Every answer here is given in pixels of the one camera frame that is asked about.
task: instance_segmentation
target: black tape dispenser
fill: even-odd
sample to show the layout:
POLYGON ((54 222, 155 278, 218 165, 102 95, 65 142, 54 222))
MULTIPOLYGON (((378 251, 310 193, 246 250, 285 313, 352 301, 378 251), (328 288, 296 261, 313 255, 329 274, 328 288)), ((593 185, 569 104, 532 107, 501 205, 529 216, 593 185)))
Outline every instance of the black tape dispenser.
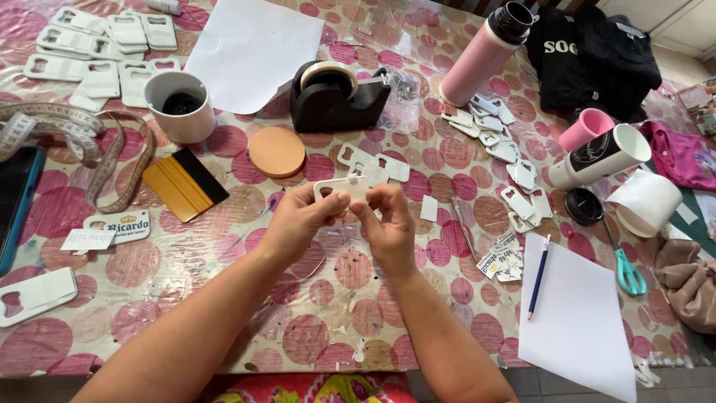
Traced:
POLYGON ((301 66, 291 86, 291 119, 300 133, 347 131, 375 126, 390 85, 380 68, 358 80, 342 63, 314 60, 301 66))

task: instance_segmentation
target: pink tumbler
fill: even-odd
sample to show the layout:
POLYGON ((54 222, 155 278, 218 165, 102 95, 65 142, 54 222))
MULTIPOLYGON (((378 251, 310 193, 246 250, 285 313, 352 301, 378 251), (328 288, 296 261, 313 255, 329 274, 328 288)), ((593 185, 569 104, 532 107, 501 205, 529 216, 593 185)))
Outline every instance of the pink tumbler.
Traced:
POLYGON ((440 84, 440 97, 456 108, 468 101, 527 40, 532 13, 510 1, 488 16, 440 84))
POLYGON ((559 136, 559 145, 574 151, 597 136, 614 128, 614 121, 599 109, 587 108, 579 113, 579 120, 559 136))

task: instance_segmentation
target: red floral clothing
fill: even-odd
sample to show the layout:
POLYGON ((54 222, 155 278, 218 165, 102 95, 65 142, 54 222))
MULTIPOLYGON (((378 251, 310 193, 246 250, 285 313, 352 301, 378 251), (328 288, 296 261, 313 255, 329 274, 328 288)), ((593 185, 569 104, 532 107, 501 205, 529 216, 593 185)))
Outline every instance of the red floral clothing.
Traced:
POLYGON ((416 403, 405 373, 215 376, 197 403, 416 403))

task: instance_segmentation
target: scissors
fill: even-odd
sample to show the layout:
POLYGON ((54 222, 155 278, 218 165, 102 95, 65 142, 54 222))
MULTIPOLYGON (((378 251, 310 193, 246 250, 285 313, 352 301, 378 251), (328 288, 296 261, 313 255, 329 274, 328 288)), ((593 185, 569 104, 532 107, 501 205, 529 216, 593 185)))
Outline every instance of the scissors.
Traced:
POLYGON ((606 233, 609 234, 609 239, 611 239, 611 245, 614 246, 614 255, 616 255, 617 263, 616 277, 619 279, 619 285, 632 297, 646 294, 647 282, 644 280, 644 277, 634 268, 634 265, 629 259, 627 259, 624 250, 616 244, 614 235, 611 234, 606 220, 604 221, 604 225, 606 226, 606 233))

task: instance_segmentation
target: brown cloth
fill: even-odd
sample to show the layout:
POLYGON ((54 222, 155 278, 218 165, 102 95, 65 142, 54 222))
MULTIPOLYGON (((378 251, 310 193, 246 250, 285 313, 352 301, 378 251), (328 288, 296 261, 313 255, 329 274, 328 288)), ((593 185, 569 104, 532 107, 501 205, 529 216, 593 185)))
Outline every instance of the brown cloth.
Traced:
POLYGON ((716 333, 716 260, 696 260, 699 244, 668 240, 656 258, 656 276, 681 320, 700 333, 716 333))

